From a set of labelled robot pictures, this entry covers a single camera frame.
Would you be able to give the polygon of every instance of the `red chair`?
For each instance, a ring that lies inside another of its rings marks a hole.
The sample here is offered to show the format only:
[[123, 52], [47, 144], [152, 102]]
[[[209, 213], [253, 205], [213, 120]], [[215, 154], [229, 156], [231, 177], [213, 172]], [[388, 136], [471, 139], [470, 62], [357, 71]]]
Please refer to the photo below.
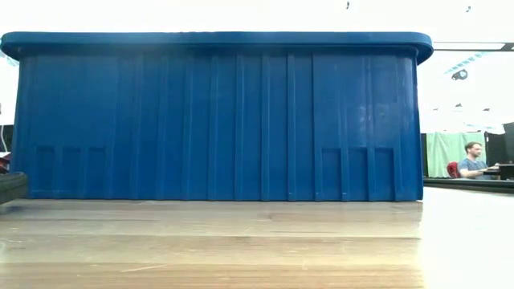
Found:
[[460, 178], [459, 164], [456, 161], [452, 161], [447, 165], [447, 172], [451, 178]]

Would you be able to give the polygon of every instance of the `green curtain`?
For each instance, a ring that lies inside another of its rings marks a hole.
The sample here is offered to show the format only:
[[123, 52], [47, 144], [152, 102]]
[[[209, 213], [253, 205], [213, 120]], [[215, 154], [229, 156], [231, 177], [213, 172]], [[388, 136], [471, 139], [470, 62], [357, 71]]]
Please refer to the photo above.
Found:
[[485, 138], [483, 132], [426, 134], [426, 154], [428, 159], [429, 177], [449, 177], [447, 166], [449, 162], [461, 161], [466, 158], [464, 146], [470, 141], [482, 144], [482, 157], [486, 161]]

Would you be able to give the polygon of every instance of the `man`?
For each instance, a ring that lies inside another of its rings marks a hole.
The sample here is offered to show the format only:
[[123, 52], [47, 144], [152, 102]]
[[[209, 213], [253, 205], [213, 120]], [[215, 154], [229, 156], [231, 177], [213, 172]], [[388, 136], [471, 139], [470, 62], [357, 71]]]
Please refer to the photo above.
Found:
[[498, 169], [497, 166], [488, 168], [485, 162], [477, 160], [482, 154], [482, 145], [478, 142], [472, 141], [466, 144], [467, 157], [459, 162], [459, 173], [461, 177], [473, 180], [494, 180], [494, 176], [484, 176], [483, 172], [488, 169]]

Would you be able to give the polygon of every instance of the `large blue bin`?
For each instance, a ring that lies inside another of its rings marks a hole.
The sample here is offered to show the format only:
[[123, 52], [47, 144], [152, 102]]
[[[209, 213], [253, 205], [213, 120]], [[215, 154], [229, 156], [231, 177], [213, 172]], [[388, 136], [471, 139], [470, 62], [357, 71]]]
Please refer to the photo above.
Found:
[[14, 32], [34, 198], [422, 198], [417, 33]]

